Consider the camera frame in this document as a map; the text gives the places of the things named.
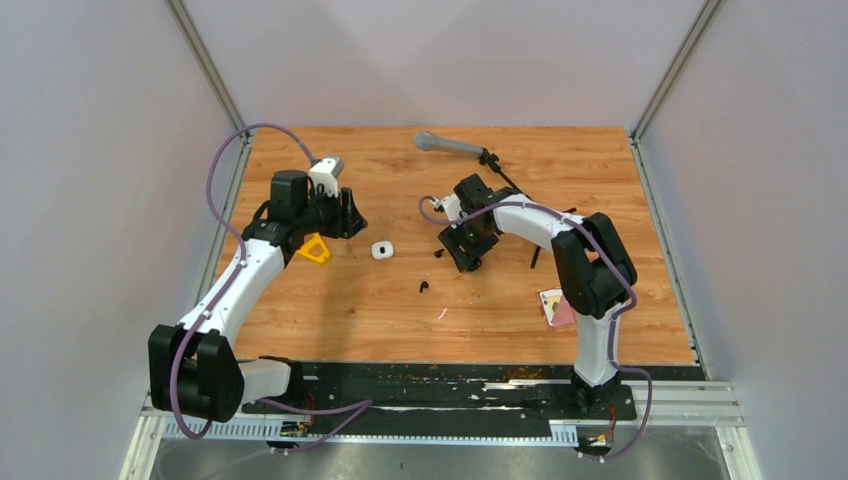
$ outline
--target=wood surface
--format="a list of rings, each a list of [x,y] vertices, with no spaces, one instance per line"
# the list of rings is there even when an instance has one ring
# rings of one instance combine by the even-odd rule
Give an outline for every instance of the wood surface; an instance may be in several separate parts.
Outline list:
[[[493,189],[505,183],[476,160],[422,152],[420,128],[295,128],[316,156],[345,162],[340,184],[353,189],[369,226],[352,240],[327,239],[332,259],[318,265],[295,256],[259,299],[236,342],[236,354],[299,360],[467,363],[562,363],[577,355],[576,326],[547,328],[538,292],[558,287],[553,256],[501,237],[476,272],[460,274],[433,252],[442,227],[418,214],[425,194],[442,197],[479,174]],[[609,215],[638,271],[639,306],[621,322],[624,363],[691,364],[683,328],[627,136],[618,128],[432,128],[486,146],[534,200],[579,214]],[[233,223],[239,231],[269,196],[277,170],[307,170],[288,137],[257,136]],[[371,258],[389,240],[395,255]],[[235,251],[230,238],[219,272]],[[422,281],[430,288],[419,293]],[[442,311],[445,315],[439,319]]]

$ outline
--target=microphone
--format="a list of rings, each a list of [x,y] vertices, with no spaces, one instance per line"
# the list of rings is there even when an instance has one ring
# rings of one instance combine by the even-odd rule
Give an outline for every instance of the microphone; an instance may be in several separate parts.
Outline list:
[[[458,153],[461,155],[473,155],[479,158],[483,155],[485,149],[477,145],[469,143],[457,142],[449,138],[443,138],[438,135],[433,135],[430,132],[418,132],[415,134],[415,146],[425,152],[430,150],[439,150],[448,153]]]

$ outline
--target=white wall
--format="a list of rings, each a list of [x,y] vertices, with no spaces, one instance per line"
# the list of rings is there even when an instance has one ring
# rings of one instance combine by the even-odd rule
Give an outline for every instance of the white wall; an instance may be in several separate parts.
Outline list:
[[[848,3],[728,1],[644,141],[764,477],[845,478]]]
[[[635,126],[703,0],[187,0],[248,122]]]
[[[0,478],[116,478],[229,128],[162,1],[0,3]]]

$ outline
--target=yellow object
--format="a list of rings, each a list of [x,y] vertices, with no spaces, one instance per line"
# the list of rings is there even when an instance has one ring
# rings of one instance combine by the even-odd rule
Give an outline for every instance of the yellow object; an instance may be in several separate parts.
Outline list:
[[[320,247],[321,251],[313,254],[312,251],[315,247]],[[330,259],[330,249],[327,248],[327,244],[325,244],[324,240],[321,239],[321,235],[318,235],[317,233],[312,235],[312,238],[304,243],[297,253],[321,265],[327,263],[327,260]]]

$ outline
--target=metal frame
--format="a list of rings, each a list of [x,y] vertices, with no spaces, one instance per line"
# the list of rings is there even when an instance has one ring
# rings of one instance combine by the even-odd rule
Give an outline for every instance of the metal frame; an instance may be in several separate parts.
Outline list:
[[[241,115],[232,98],[227,92],[224,83],[203,45],[202,39],[197,32],[191,17],[182,0],[165,0],[170,8],[174,19],[180,27],[183,35],[198,61],[200,68],[215,92],[222,109],[227,115],[234,128],[244,125]],[[697,329],[691,321],[690,313],[686,304],[685,295],[681,285],[680,277],[675,266],[675,254],[671,241],[667,236],[667,226],[661,205],[658,204],[652,189],[652,175],[646,162],[641,146],[641,139],[651,125],[657,111],[661,107],[666,95],[674,85],[686,61],[691,56],[698,41],[702,37],[710,20],[714,17],[722,0],[705,0],[692,27],[687,33],[680,48],[661,82],[657,86],[650,102],[646,106],[636,127],[631,132],[631,148],[634,160],[639,172],[643,189],[648,200],[648,208],[654,221],[661,247],[663,249],[666,266],[671,275],[672,285],[675,290],[684,325],[690,344],[693,348],[695,360],[704,360],[702,352],[698,350]],[[251,152],[253,137],[243,137],[237,164],[230,188],[227,192],[223,213],[226,218],[232,216],[233,205],[235,205],[238,193],[244,179],[247,160]],[[207,266],[200,282],[198,298],[210,287],[214,280],[220,252],[224,246],[226,232],[219,228],[216,232]],[[709,375],[709,364],[701,365]],[[563,383],[567,380],[511,380],[510,383]],[[636,402],[638,418],[631,425],[638,425],[645,410],[647,397],[647,384],[643,381],[628,381],[633,391]],[[688,382],[688,381],[658,381],[654,382],[654,403],[651,412],[649,426],[693,426],[693,427],[715,427],[719,441],[722,445],[724,461],[732,479],[761,479],[756,459],[752,453],[747,429],[742,418],[739,405],[733,394],[732,387],[725,382]],[[159,412],[153,409],[148,402],[145,404],[136,426],[130,449],[121,472],[122,480],[136,480],[149,478],[153,464],[156,459],[159,443],[163,438],[181,438],[178,429],[174,428],[173,419],[169,418],[168,412]],[[209,438],[227,438],[243,440],[268,440],[270,436],[277,439],[274,426],[284,420],[298,421],[305,417],[299,415],[272,414],[256,415],[245,414],[241,411],[225,425],[212,429]],[[587,420],[554,420],[550,422],[551,436],[545,438],[445,438],[445,437],[385,437],[385,436],[363,436],[363,435],[341,435],[335,441],[353,443],[412,443],[421,445],[432,444],[462,444],[462,445],[538,445],[538,446],[564,446],[572,440],[572,432],[577,428],[605,425],[604,421]],[[314,438],[300,439],[309,441]]]

